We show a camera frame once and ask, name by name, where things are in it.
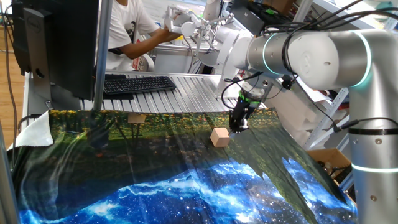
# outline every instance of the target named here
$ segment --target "computer monitor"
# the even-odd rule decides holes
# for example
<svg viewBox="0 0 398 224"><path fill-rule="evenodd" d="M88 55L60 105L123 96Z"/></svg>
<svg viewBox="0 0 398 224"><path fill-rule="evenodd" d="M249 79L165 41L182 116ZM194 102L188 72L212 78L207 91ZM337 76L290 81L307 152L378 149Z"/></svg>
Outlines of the computer monitor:
<svg viewBox="0 0 398 224"><path fill-rule="evenodd" d="M50 101L55 109L74 110L70 107L78 106L78 99L68 105L65 97L92 100L99 8L100 0L13 2L16 60L23 71L33 73L35 93L29 96L41 96L29 99L33 106Z"/></svg>

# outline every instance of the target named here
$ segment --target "white robot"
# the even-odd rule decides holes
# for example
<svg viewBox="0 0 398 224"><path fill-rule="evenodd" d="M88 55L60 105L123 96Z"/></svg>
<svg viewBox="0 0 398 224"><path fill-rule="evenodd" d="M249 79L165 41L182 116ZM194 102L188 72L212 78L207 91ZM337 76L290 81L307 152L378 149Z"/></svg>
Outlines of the white robot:
<svg viewBox="0 0 398 224"><path fill-rule="evenodd" d="M298 32L240 38L232 47L233 65L271 78L292 74L311 88L349 88L349 138L360 224L398 220L398 39L384 30ZM262 83L242 84L230 128L240 133L262 99Z"/></svg>

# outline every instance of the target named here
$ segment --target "monitor stand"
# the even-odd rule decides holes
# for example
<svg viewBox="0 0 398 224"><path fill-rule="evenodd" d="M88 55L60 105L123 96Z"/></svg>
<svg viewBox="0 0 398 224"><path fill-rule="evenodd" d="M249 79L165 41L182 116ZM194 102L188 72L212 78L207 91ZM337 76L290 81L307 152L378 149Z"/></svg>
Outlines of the monitor stand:
<svg viewBox="0 0 398 224"><path fill-rule="evenodd" d="M80 99L57 85L50 85L51 98L43 97L35 91L32 78L29 79L28 114L44 114L48 110L82 110Z"/></svg>
<svg viewBox="0 0 398 224"><path fill-rule="evenodd" d="M33 73L33 78L29 79L28 114L44 114L51 109L80 110L78 98L50 82L47 31L51 29L51 13L25 8L24 18Z"/></svg>

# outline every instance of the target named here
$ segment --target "black keyboard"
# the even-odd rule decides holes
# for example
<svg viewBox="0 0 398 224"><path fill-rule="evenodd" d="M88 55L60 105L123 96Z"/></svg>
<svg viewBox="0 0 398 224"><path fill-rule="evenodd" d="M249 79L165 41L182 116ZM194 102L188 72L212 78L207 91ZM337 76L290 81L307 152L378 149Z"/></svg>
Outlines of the black keyboard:
<svg viewBox="0 0 398 224"><path fill-rule="evenodd" d="M105 80L104 92L108 95L123 93L147 93L159 90L173 90L175 84L169 77L144 77Z"/></svg>

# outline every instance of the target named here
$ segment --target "wooden floor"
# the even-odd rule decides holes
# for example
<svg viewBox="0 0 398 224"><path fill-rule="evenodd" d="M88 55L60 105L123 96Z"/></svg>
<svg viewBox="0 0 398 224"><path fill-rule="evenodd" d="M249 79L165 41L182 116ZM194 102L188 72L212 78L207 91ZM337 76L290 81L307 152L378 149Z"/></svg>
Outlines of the wooden floor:
<svg viewBox="0 0 398 224"><path fill-rule="evenodd" d="M0 50L5 50L4 36L0 32ZM24 98L24 77L21 75L14 54L9 54L12 91L17 105L17 123L22 118ZM6 53L0 52L0 122L6 141L6 147L12 144L14 134L14 111L7 83Z"/></svg>

